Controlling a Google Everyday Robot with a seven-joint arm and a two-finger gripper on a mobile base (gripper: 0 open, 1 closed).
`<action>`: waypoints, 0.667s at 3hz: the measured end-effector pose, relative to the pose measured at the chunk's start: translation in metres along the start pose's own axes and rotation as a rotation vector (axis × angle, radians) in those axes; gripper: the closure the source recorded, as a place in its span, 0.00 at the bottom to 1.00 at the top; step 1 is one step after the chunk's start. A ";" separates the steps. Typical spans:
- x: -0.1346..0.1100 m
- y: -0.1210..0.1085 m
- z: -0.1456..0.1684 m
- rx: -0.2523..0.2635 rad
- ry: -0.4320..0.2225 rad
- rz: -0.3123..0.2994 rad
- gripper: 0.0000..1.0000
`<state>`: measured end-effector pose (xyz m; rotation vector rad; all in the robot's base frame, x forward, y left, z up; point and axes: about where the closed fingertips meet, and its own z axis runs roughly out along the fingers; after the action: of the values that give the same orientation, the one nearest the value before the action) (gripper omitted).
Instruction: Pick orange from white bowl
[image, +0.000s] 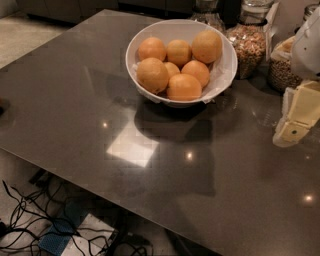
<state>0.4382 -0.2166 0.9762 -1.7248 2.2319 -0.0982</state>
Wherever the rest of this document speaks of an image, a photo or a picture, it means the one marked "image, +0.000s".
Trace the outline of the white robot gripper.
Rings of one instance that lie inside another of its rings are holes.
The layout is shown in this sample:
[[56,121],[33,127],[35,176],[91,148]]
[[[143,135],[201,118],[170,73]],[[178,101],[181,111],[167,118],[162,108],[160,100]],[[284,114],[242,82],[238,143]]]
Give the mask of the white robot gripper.
[[[302,79],[320,79],[320,7],[295,34],[291,49],[291,70]],[[303,81],[295,89],[287,88],[273,144],[278,147],[298,144],[319,120],[320,83]]]

